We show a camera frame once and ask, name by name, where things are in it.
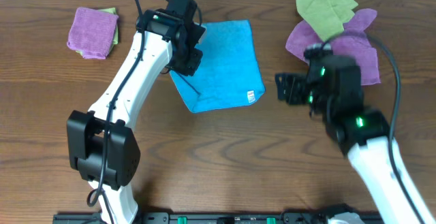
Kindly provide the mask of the blue microfiber cloth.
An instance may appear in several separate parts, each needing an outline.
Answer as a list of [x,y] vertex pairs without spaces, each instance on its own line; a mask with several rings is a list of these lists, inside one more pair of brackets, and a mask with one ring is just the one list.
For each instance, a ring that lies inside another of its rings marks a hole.
[[250,106],[266,91],[251,24],[248,20],[210,22],[197,49],[203,52],[193,76],[170,72],[187,109],[192,113]]

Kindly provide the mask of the green unfolded cloth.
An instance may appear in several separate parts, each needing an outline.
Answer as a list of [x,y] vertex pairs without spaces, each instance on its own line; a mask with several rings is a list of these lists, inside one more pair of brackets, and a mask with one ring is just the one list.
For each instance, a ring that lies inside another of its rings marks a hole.
[[344,32],[357,6],[355,0],[296,0],[297,12],[323,41]]

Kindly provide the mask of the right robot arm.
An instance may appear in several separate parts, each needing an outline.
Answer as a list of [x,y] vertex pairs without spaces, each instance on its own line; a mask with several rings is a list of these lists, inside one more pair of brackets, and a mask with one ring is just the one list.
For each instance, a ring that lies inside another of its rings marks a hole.
[[322,116],[326,133],[361,177],[383,222],[434,223],[403,163],[394,123],[364,105],[356,60],[335,55],[330,44],[310,45],[304,57],[306,74],[276,74],[279,100],[308,105],[310,114]]

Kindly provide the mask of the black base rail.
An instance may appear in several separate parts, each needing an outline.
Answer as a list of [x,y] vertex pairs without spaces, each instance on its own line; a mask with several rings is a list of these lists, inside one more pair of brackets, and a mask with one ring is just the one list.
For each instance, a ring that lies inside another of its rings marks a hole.
[[[55,214],[53,224],[109,223],[103,221],[99,213],[94,214]],[[328,223],[326,216],[287,212],[285,214],[168,214],[165,212],[149,212],[137,217],[133,223],[143,224],[251,224],[251,223]]]

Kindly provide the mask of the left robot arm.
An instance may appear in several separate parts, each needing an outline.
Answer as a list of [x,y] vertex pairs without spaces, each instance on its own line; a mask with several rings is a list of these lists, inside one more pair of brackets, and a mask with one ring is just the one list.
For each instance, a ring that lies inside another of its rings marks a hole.
[[67,120],[69,163],[92,191],[87,204],[102,211],[85,217],[54,217],[62,223],[134,223],[138,204],[131,180],[140,162],[134,128],[142,105],[163,69],[192,76],[206,29],[194,21],[194,0],[167,0],[164,9],[141,11],[129,54],[104,94],[87,112]]

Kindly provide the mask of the purple unfolded cloth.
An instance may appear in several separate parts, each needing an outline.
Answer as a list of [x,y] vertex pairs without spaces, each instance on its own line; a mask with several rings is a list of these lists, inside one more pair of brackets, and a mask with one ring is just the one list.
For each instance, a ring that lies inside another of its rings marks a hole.
[[[377,11],[366,8],[358,10],[354,17],[343,25],[345,32],[364,32],[377,17]],[[312,27],[305,21],[298,23],[287,39],[285,48],[300,60],[308,63],[304,58],[307,47],[320,44],[322,41]],[[367,38],[341,37],[332,43],[334,54],[354,57],[360,66],[361,84],[363,86],[379,84],[379,66],[377,50],[373,48]]]

